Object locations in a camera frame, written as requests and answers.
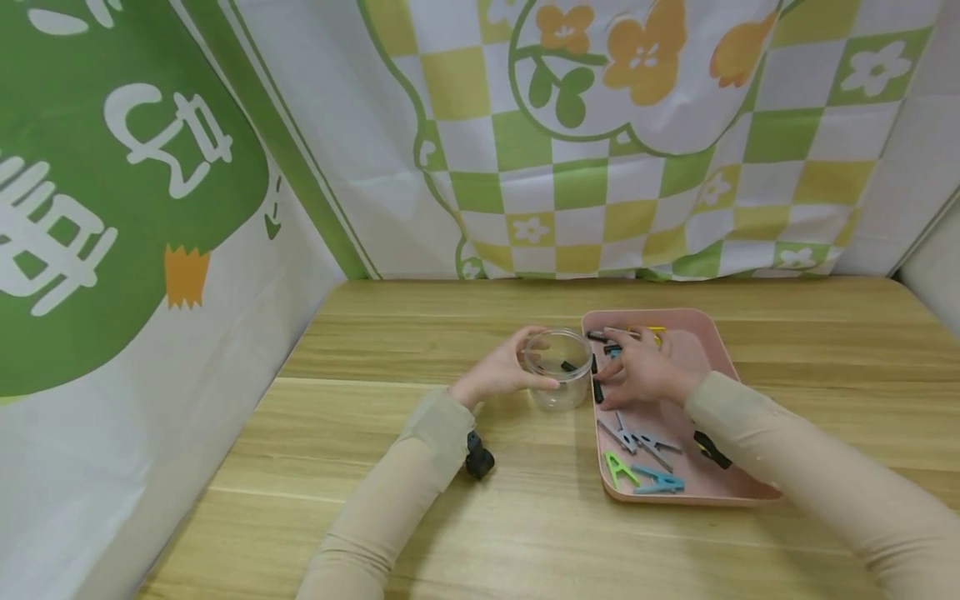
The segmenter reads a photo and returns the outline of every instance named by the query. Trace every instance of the black object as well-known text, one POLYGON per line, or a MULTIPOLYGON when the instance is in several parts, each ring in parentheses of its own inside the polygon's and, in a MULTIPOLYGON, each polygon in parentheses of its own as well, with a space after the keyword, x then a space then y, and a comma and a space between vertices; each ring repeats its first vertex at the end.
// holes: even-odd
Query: black object
POLYGON ((733 464, 733 461, 727 458, 723 452, 718 450, 717 446, 714 445, 713 440, 711 440, 703 431, 693 432, 693 440, 700 445, 700 453, 719 465, 720 468, 730 468, 730 466, 733 464))
POLYGON ((480 481, 487 476, 496 461, 489 450, 483 447, 483 440, 476 431, 467 434, 467 459, 464 468, 474 479, 480 481))

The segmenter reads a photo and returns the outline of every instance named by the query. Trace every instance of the pink tray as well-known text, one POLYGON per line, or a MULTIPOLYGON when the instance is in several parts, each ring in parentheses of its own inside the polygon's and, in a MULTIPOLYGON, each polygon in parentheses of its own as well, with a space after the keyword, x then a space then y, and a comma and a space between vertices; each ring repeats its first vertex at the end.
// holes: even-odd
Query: pink tray
MULTIPOLYGON (((718 371, 740 380, 733 367, 730 355, 720 339, 720 332, 706 313, 693 308, 671 308, 665 310, 596 310, 587 313, 582 320, 584 333, 604 327, 626 329, 629 326, 666 327, 660 335, 673 344, 673 358, 677 362, 697 371, 718 371)), ((603 344, 591 342, 593 353, 597 357, 597 367, 603 369, 610 357, 603 353, 603 344)), ((607 395, 617 386, 612 382, 603 386, 607 395)), ((600 410, 595 402, 593 412, 597 419, 616 428, 616 415, 600 410)), ((624 465, 631 463, 663 471, 656 460, 644 450, 630 455, 604 431, 596 425, 597 457, 604 488, 611 496, 623 502, 656 502, 661 504, 697 504, 712 506, 755 506, 776 501, 782 494, 760 483, 736 465, 724 470, 700 453, 693 440, 693 423, 683 409, 669 402, 643 402, 638 406, 620 411, 627 426, 634 430, 674 443, 683 449, 683 453, 664 450, 670 459, 673 474, 684 480, 685 489, 677 493, 651 493, 637 495, 633 493, 633 482, 621 477, 619 482, 611 479, 604 455, 608 450, 614 452, 624 465)))

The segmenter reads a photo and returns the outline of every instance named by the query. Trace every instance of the plastic container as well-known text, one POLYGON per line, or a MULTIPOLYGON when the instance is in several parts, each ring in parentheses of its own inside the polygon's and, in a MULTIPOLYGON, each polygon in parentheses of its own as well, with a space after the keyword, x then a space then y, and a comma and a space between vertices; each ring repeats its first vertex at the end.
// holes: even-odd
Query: plastic container
POLYGON ((573 329, 549 329, 531 337, 523 349, 527 371, 560 381, 560 388, 530 390, 530 397, 547 411, 580 406, 587 397, 592 356, 589 340, 573 329))
MULTIPOLYGON (((731 379, 740 380, 713 319, 702 311, 693 308, 598 310, 587 313, 582 321, 585 332, 604 327, 627 329, 638 325, 666 327, 659 336, 670 340, 673 345, 673 360, 687 369, 702 373, 718 371, 731 379)), ((603 352, 604 345, 594 342, 591 346, 596 352, 598 368, 603 369, 611 360, 603 352)), ((602 392, 608 394, 620 384, 620 378, 616 378, 609 384, 604 384, 602 392)), ((679 406, 669 402, 639 402, 620 413, 631 430, 682 448, 683 453, 670 453, 669 457, 673 474, 684 480, 685 489, 679 493, 638 495, 634 493, 631 482, 622 479, 614 481, 605 459, 608 451, 613 452, 626 465, 638 464, 660 471, 662 467, 643 450, 636 455, 624 452, 598 424, 596 435, 600 474, 604 488, 613 498, 623 502, 712 506, 757 506, 781 498, 778 490, 760 483, 736 465, 723 469, 703 456, 693 440, 695 425, 679 406)), ((600 410, 595 403, 594 416, 607 424, 615 424, 615 415, 600 410)))

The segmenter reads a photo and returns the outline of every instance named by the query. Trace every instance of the checkered pattern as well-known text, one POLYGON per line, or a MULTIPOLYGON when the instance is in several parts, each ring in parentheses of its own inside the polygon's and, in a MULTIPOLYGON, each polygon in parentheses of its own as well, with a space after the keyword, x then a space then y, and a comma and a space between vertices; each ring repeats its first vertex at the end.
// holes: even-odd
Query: checkered pattern
POLYGON ((804 0, 778 22, 729 128, 685 156, 647 154, 623 133, 563 141, 528 117, 511 91, 509 19, 487 19, 512 4, 366 7, 419 96, 415 162, 484 274, 701 279, 829 273, 940 0, 804 0))

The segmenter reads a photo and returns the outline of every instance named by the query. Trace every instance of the orange flower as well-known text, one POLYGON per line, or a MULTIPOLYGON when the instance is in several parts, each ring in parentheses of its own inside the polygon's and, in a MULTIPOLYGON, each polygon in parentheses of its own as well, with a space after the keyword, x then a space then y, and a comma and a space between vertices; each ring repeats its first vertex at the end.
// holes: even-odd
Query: orange flower
POLYGON ((710 57, 710 76, 718 80, 720 87, 741 87, 750 79, 778 14, 773 10, 762 21, 734 25, 720 38, 710 57))
POLYGON ((677 84, 680 51, 686 44, 684 0, 657 0, 647 13, 646 25, 632 18, 618 21, 607 37, 611 63, 603 84, 611 89, 630 88, 638 107, 663 100, 677 84))
POLYGON ((575 6, 564 14, 552 4, 537 11, 540 45, 548 50, 566 48, 570 54, 584 54, 590 47, 587 27, 593 22, 593 9, 575 6))

